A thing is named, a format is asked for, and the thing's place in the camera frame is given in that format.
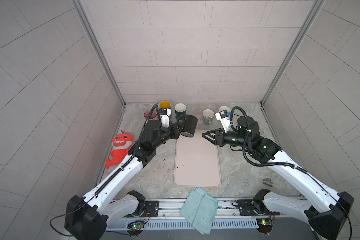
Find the black mug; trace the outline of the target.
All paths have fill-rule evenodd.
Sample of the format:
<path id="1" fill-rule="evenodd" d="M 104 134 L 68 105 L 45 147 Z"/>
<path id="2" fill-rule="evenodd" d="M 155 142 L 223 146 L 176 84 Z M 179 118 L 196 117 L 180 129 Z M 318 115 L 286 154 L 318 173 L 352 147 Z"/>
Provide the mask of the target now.
<path id="1" fill-rule="evenodd" d="M 180 134 L 184 137 L 192 138 L 195 135 L 198 118 L 193 115 L 183 115 L 177 118 L 180 127 Z"/>

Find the dark green mug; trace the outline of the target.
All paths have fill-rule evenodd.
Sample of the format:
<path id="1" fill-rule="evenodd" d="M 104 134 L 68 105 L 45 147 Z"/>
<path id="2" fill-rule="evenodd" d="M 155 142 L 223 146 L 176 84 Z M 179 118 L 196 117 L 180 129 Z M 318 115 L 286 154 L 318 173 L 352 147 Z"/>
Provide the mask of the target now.
<path id="1" fill-rule="evenodd" d="M 175 105 L 175 117 L 178 119 L 180 116 L 184 116 L 187 114 L 187 106 L 182 103 L 178 103 Z"/>

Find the grey mug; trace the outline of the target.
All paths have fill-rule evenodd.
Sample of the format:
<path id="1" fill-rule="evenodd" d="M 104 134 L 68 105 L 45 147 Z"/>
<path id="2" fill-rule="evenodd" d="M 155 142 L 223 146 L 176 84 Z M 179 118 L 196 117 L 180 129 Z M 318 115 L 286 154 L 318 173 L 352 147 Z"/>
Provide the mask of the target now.
<path id="1" fill-rule="evenodd" d="M 211 125 L 214 119 L 215 119 L 215 113 L 213 110 L 205 109 L 203 111 L 203 123 L 205 125 Z"/>

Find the pink glass mug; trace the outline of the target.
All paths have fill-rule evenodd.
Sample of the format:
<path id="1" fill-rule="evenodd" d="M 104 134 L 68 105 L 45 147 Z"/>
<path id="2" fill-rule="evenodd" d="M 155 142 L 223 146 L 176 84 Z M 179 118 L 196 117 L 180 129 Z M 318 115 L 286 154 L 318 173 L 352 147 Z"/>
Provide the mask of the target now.
<path id="1" fill-rule="evenodd" d="M 149 120 L 158 120 L 158 115 L 157 115 L 157 112 L 156 111 L 153 111 L 151 113 L 150 110 L 147 110 L 145 113 L 144 113 L 144 118 L 145 119 L 149 119 Z"/>

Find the light green mug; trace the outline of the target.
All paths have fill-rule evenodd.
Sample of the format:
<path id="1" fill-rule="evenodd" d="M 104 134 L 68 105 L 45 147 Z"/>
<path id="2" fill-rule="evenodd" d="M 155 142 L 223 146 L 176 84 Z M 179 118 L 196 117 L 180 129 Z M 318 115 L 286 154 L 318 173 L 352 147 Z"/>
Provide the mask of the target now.
<path id="1" fill-rule="evenodd" d="M 219 113 L 220 114 L 224 114 L 224 113 L 229 113 L 231 111 L 231 109 L 227 106 L 221 106 L 219 107 Z"/>

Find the light blue butterfly mug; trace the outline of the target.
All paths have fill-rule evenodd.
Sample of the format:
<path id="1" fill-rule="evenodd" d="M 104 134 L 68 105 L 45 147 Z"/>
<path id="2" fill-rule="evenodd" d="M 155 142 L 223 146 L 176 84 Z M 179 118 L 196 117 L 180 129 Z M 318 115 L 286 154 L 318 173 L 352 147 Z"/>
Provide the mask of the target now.
<path id="1" fill-rule="evenodd" d="M 170 109 L 171 108 L 171 103 L 168 101 L 162 101 L 159 104 L 160 109 Z"/>

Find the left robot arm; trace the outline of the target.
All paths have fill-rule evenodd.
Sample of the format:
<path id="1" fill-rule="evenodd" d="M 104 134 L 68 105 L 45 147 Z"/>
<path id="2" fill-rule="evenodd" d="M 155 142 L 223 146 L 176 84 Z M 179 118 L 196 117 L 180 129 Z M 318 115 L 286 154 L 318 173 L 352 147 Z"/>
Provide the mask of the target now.
<path id="1" fill-rule="evenodd" d="M 168 140 L 177 140 L 186 123 L 185 117 L 175 122 L 167 110 L 154 104 L 150 113 L 157 112 L 159 119 L 146 119 L 138 140 L 128 154 L 100 184 L 84 196 L 73 196 L 66 209 L 64 228 L 66 237 L 77 240 L 99 240 L 109 225 L 127 215 L 141 215 L 145 197 L 137 191 L 130 191 L 124 198 L 114 197 L 139 173 L 156 155 L 156 149 Z"/>

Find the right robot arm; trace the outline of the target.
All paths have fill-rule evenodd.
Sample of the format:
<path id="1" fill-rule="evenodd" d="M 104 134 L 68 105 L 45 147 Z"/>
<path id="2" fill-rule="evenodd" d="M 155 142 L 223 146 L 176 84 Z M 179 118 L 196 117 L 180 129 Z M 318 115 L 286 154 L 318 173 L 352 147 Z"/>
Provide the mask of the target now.
<path id="1" fill-rule="evenodd" d="M 232 151 L 241 152 L 254 167 L 268 167 L 287 180 L 304 197 L 304 200 L 280 196 L 261 189 L 251 204 L 241 209 L 259 216 L 280 213 L 307 223 L 318 235 L 327 240 L 338 238 L 349 214 L 354 198 L 347 192 L 338 193 L 303 169 L 274 141 L 261 136 L 259 124 L 241 107 L 231 112 L 216 114 L 222 128 L 207 131 L 203 138 L 215 146 L 229 145 Z"/>

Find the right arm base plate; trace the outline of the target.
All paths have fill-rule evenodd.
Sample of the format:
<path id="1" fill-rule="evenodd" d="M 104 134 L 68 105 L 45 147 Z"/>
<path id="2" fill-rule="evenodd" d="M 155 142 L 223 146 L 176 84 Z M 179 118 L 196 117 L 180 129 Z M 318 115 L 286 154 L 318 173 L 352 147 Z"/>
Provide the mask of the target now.
<path id="1" fill-rule="evenodd" d="M 241 216 L 279 216 L 279 212 L 270 212 L 263 202 L 255 200 L 236 200 L 232 205 L 239 209 Z"/>

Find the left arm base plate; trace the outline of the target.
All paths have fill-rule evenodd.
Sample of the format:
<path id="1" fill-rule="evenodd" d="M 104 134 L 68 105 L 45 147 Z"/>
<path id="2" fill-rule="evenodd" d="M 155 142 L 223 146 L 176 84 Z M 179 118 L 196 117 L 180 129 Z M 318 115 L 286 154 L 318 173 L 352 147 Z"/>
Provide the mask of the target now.
<path id="1" fill-rule="evenodd" d="M 157 217 L 159 211 L 159 201 L 144 201 L 138 203 L 137 209 L 132 214 L 127 215 L 128 218 L 143 218 L 150 214 L 151 217 Z"/>

